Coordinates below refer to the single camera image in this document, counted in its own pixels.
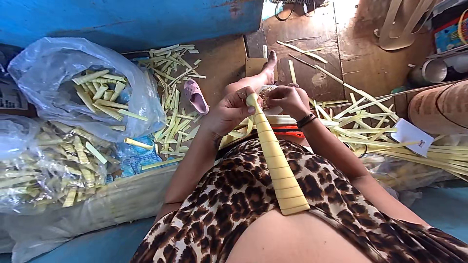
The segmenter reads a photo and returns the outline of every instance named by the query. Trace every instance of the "black bracelet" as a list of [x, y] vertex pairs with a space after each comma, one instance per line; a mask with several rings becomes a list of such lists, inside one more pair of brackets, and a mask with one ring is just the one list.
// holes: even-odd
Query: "black bracelet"
[[313, 121], [317, 119], [317, 116], [315, 116], [313, 113], [305, 116], [304, 118], [302, 118], [300, 121], [297, 122], [297, 127], [300, 129], [302, 127], [304, 127], [306, 124], [308, 124], [309, 122]]

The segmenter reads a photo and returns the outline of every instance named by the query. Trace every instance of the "hand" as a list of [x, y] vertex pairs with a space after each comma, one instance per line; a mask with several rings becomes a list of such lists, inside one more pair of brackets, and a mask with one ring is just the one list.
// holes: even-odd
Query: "hand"
[[214, 139], [220, 139], [231, 132], [241, 121], [255, 113], [255, 108], [248, 107], [245, 102], [247, 96], [252, 93], [255, 93], [252, 87], [245, 87], [226, 95], [203, 118], [200, 129]]
[[301, 88], [278, 86], [278, 88], [268, 92], [265, 97], [268, 105], [283, 108], [283, 113], [298, 121], [311, 113], [309, 97]]

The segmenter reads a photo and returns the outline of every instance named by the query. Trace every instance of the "leopard print dress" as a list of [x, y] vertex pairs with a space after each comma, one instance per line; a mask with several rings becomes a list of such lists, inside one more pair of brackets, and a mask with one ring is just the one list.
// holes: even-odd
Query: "leopard print dress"
[[[328, 160], [280, 140], [310, 213], [375, 262], [466, 262], [468, 246], [430, 226], [379, 212]], [[241, 143], [211, 168], [178, 211], [162, 217], [132, 262], [225, 262], [252, 222], [278, 208], [258, 139]]]

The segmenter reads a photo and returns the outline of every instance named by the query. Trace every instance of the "pink slipper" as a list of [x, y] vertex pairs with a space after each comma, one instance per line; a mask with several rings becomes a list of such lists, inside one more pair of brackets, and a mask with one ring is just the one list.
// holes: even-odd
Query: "pink slipper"
[[194, 80], [188, 80], [183, 86], [185, 96], [189, 99], [195, 109], [201, 114], [205, 115], [208, 113], [208, 104], [206, 104], [205, 98], [200, 90], [200, 87]]

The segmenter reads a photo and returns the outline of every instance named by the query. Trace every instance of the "woman's left hand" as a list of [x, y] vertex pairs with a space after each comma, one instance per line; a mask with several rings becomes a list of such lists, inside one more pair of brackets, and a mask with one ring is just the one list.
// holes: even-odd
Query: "woman's left hand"
[[248, 107], [245, 102], [247, 96], [252, 93], [255, 93], [252, 87], [245, 87], [226, 95], [203, 118], [200, 131], [207, 132], [214, 139], [220, 139], [230, 133], [241, 121], [255, 113], [255, 108]]

